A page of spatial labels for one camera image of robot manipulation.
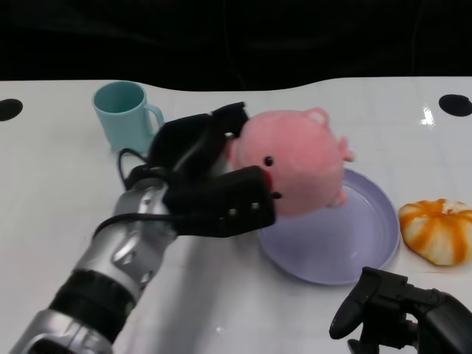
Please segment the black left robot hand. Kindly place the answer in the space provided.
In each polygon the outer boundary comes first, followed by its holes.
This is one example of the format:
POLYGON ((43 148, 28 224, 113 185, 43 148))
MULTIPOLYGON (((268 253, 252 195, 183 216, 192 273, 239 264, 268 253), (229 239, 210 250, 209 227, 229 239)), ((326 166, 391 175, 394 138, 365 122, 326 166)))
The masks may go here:
POLYGON ((231 237, 262 229, 276 220, 271 182, 261 167, 214 167, 249 117, 245 104, 232 103, 208 114, 167 122, 155 135, 147 160, 163 169, 162 199, 179 235, 231 237))

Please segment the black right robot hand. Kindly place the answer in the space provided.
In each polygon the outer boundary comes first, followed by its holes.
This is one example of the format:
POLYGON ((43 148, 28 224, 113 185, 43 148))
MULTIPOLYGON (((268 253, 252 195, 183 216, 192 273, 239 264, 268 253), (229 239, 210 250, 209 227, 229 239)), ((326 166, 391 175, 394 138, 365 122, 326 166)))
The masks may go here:
POLYGON ((470 353, 471 312, 454 296, 417 288, 407 277, 365 267, 334 316, 329 334, 342 339, 361 327, 352 353, 410 346, 418 353, 470 353))

